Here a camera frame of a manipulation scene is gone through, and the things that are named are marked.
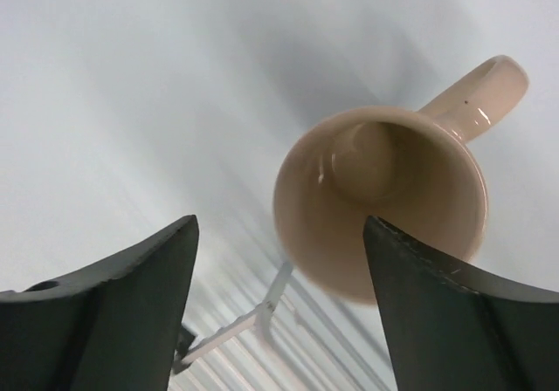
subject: ceramic mug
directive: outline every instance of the ceramic mug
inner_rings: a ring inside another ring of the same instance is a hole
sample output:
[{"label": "ceramic mug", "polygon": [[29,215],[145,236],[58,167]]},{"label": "ceramic mug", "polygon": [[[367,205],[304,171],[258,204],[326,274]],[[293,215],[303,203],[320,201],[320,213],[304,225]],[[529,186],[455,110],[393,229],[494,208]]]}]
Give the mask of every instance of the ceramic mug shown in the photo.
[{"label": "ceramic mug", "polygon": [[487,219],[487,192],[466,143],[528,89],[511,58],[484,62],[416,113],[369,106],[334,115],[284,160],[273,213],[301,272],[326,292],[375,304],[362,240],[380,216],[418,240],[470,260]]}]

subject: mug handle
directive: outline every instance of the mug handle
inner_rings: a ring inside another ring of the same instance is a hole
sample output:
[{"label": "mug handle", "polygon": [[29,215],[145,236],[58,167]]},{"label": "mug handle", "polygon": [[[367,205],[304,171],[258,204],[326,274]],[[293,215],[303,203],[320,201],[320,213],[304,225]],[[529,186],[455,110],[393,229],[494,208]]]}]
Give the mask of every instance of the mug handle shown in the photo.
[{"label": "mug handle", "polygon": [[500,55],[470,71],[418,112],[468,142],[513,110],[527,89],[526,72],[512,58]]}]

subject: metal stand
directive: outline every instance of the metal stand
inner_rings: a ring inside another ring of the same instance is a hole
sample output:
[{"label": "metal stand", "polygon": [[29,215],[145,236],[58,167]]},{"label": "metal stand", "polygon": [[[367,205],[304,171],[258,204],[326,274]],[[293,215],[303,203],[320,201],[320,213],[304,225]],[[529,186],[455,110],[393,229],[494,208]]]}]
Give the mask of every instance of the metal stand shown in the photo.
[{"label": "metal stand", "polygon": [[[296,363],[293,363],[284,349],[278,345],[273,337],[271,329],[273,313],[284,295],[292,272],[293,265],[289,262],[283,263],[262,302],[256,305],[252,311],[237,318],[228,326],[217,330],[217,332],[210,337],[200,341],[198,345],[186,352],[184,349],[185,346],[183,346],[183,351],[181,352],[180,348],[184,342],[179,340],[175,361],[173,363],[172,374],[180,374],[184,370],[188,369],[188,367],[196,359],[206,355],[208,352],[211,352],[238,334],[253,328],[260,345],[271,357],[273,357],[277,364],[283,369],[284,373],[290,380],[293,381],[293,384],[297,387],[297,389],[314,389],[313,383],[308,379],[306,374],[297,366]],[[192,339],[193,336],[189,334],[189,338],[186,339],[187,345],[191,344]]]}]

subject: white surface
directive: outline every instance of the white surface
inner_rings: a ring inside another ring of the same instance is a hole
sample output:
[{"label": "white surface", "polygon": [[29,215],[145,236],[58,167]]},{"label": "white surface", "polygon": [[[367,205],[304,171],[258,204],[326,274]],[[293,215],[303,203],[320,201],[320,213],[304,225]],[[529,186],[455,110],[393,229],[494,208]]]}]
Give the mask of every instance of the white surface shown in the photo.
[{"label": "white surface", "polygon": [[273,181],[298,136],[354,106],[417,109],[506,53],[532,85],[471,144],[490,195],[474,263],[559,291],[558,12],[556,0],[0,0],[0,290],[190,213],[197,285],[234,256],[271,279],[258,244],[275,244]]}]

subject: beige mug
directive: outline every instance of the beige mug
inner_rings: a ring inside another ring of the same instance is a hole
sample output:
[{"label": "beige mug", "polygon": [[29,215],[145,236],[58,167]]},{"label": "beige mug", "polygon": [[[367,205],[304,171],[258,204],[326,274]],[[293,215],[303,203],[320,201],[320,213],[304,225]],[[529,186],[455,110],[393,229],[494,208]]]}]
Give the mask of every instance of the beige mug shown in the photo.
[{"label": "beige mug", "polygon": [[276,230],[293,264],[326,292],[375,304],[362,240],[368,215],[470,260],[484,234],[487,192],[466,143],[527,89],[522,68],[498,56],[417,113],[369,106],[313,127],[288,153],[274,191]]}]

